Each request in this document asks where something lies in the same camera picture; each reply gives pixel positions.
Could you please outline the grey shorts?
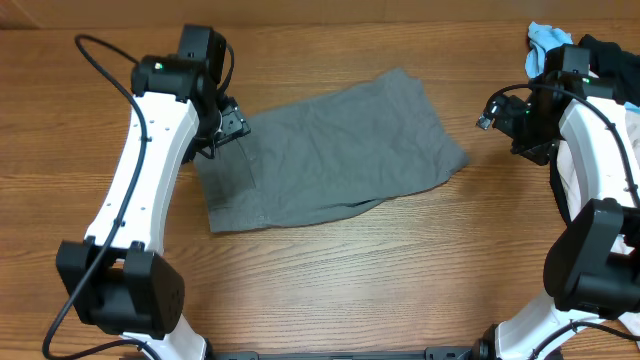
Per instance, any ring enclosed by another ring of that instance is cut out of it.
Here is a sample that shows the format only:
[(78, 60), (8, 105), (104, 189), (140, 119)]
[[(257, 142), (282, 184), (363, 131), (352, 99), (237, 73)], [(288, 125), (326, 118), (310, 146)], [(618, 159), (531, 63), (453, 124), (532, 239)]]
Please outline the grey shorts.
[(351, 218), (436, 188), (469, 162), (401, 68), (247, 122), (250, 134), (216, 159), (195, 159), (214, 233)]

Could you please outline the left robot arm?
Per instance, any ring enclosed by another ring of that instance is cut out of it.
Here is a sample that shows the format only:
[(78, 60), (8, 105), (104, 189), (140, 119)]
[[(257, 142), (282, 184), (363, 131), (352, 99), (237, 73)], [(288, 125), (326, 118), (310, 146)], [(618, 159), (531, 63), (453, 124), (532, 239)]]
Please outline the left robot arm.
[(111, 186), (82, 242), (63, 242), (56, 268), (65, 311), (149, 359), (209, 359), (210, 342), (183, 308), (185, 283), (164, 259), (164, 230), (180, 167), (249, 131), (226, 91), (234, 55), (209, 26), (183, 28), (178, 50), (134, 64), (123, 91), (129, 131)]

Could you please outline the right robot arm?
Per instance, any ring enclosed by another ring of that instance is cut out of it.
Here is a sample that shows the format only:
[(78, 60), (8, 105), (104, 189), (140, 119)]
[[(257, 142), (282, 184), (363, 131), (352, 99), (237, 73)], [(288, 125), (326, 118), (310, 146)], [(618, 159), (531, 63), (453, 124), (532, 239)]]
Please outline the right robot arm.
[(526, 83), (526, 100), (502, 88), (478, 118), (478, 127), (500, 130), (513, 154), (538, 165), (566, 142), (580, 204), (546, 256), (543, 292), (487, 329), (469, 359), (557, 359), (561, 345), (587, 328), (639, 340), (604, 324), (639, 310), (639, 167), (614, 82), (589, 70), (588, 49), (555, 48)]

